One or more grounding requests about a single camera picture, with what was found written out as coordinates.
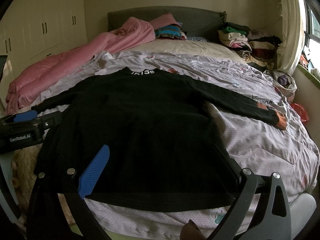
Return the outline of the black long-sleeve sweatshirt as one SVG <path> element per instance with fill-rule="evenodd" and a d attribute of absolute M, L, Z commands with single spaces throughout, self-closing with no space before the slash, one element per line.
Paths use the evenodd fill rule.
<path fill-rule="evenodd" d="M 90 199 L 156 212 L 227 206 L 238 184 L 209 104 L 286 128 L 283 114 L 237 92 L 160 69 L 125 67 L 33 107 L 38 113 L 66 107 L 61 124 L 46 135 L 36 170 L 60 183 L 69 168 L 83 172 L 108 146 Z"/>

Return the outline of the bag of clothes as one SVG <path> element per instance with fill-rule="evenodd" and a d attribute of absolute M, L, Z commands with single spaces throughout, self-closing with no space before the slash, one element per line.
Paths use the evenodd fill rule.
<path fill-rule="evenodd" d="M 292 76 L 277 70 L 265 70 L 263 74 L 272 78 L 273 85 L 277 88 L 277 91 L 285 96 L 288 103 L 293 103 L 297 85 Z"/>

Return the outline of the folded colourful striped clothes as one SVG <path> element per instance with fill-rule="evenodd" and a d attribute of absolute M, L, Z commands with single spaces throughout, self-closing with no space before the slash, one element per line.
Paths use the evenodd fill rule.
<path fill-rule="evenodd" d="M 181 31 L 181 27 L 176 24 L 160 27 L 155 30 L 156 38 L 167 38 L 172 40 L 185 40 L 186 36 Z"/>

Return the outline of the pile of folded clothes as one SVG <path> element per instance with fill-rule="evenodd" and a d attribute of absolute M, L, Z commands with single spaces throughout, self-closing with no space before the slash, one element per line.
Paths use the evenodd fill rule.
<path fill-rule="evenodd" d="M 277 50 L 281 39 L 263 30 L 251 29 L 231 22 L 218 30 L 220 42 L 236 52 L 249 66 L 261 72 L 277 66 Z"/>

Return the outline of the pink quilt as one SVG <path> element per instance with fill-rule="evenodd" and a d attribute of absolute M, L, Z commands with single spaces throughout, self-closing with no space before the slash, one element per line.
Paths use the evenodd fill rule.
<path fill-rule="evenodd" d="M 15 114 L 61 78 L 93 59 L 102 51 L 111 54 L 155 39 L 151 23 L 131 17 L 120 28 L 99 34 L 87 44 L 33 63 L 10 83 L 5 114 Z"/>

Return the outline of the beige fluffy rug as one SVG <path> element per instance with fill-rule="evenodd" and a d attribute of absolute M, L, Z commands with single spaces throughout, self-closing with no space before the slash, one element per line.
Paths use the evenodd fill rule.
<path fill-rule="evenodd" d="M 16 150 L 13 160 L 11 161 L 11 167 L 13 169 L 11 184 L 15 188 L 18 207 L 22 213 L 17 224 L 23 228 L 26 227 L 30 197 L 37 178 L 34 174 L 34 169 L 41 147 L 42 144 L 39 144 Z"/>

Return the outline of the lilac strawberry print duvet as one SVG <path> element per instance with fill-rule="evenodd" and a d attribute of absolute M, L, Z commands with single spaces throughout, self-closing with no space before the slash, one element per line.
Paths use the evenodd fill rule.
<path fill-rule="evenodd" d="M 280 173 L 290 201 L 292 234 L 298 235 L 316 209 L 311 191 L 316 186 L 319 149 L 309 137 L 299 115 L 275 91 L 271 77 L 252 68 L 231 51 L 219 56 L 191 52 L 151 52 L 146 49 L 115 54 L 102 52 L 43 91 L 36 103 L 73 87 L 89 76 L 111 74 L 123 67 L 138 72 L 155 68 L 174 69 L 180 74 L 244 94 L 284 113 L 287 128 L 280 131 L 261 121 L 227 113 L 215 106 L 209 107 L 226 150 L 240 166 L 262 175 Z M 220 207 L 178 213 L 150 213 L 93 200 L 88 204 L 105 229 L 149 239 L 178 239 L 183 222 L 190 218 L 203 232 L 210 233 L 227 212 L 225 207 Z"/>

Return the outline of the cream wardrobe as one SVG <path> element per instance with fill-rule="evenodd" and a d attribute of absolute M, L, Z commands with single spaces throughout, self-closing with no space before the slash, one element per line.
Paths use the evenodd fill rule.
<path fill-rule="evenodd" d="M 29 65 L 85 43 L 84 0 L 13 0 L 1 19 L 1 100 Z"/>

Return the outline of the red plastic basin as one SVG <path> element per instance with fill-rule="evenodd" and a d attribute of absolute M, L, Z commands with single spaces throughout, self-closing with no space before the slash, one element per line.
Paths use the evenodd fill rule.
<path fill-rule="evenodd" d="M 309 115 L 306 111 L 306 109 L 298 103 L 291 103 L 290 106 L 297 112 L 297 114 L 300 116 L 300 120 L 304 126 L 306 126 L 309 122 Z"/>

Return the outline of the pink pillow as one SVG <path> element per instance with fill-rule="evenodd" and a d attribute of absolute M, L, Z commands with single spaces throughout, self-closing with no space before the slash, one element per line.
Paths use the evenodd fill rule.
<path fill-rule="evenodd" d="M 180 28 L 182 27 L 182 24 L 180 22 L 177 22 L 172 15 L 172 13 L 167 12 L 151 21 L 149 23 L 152 25 L 153 29 L 159 29 L 161 27 L 166 27 L 168 25 L 177 25 Z"/>

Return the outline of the beige bed sheet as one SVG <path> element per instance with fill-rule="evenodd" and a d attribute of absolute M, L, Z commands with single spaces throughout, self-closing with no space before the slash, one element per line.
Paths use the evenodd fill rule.
<path fill-rule="evenodd" d="M 181 41 L 156 39 L 149 43 L 141 44 L 124 51 L 151 51 L 155 53 L 188 54 L 246 63 L 246 61 L 236 52 L 223 45 L 191 40 Z"/>

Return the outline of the window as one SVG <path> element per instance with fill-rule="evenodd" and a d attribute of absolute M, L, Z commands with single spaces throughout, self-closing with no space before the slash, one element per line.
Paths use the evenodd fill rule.
<path fill-rule="evenodd" d="M 304 54 L 308 61 L 308 71 L 319 81 L 319 21 L 304 1 L 305 6 L 305 46 Z"/>

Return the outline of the dark grey headboard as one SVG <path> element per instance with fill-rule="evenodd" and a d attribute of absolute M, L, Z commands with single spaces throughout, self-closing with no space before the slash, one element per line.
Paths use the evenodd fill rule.
<path fill-rule="evenodd" d="M 138 7 L 107 13 L 108 30 L 121 27 L 130 17 L 151 21 L 170 12 L 177 22 L 182 23 L 182 31 L 187 36 L 204 37 L 208 41 L 219 38 L 218 30 L 227 20 L 227 12 L 215 12 L 200 8 L 179 6 Z"/>

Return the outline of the cream curtain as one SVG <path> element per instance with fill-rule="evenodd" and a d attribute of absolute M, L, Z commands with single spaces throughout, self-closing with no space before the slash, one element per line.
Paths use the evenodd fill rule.
<path fill-rule="evenodd" d="M 281 0 L 282 43 L 277 49 L 277 70 L 292 75 L 304 47 L 303 0 Z"/>

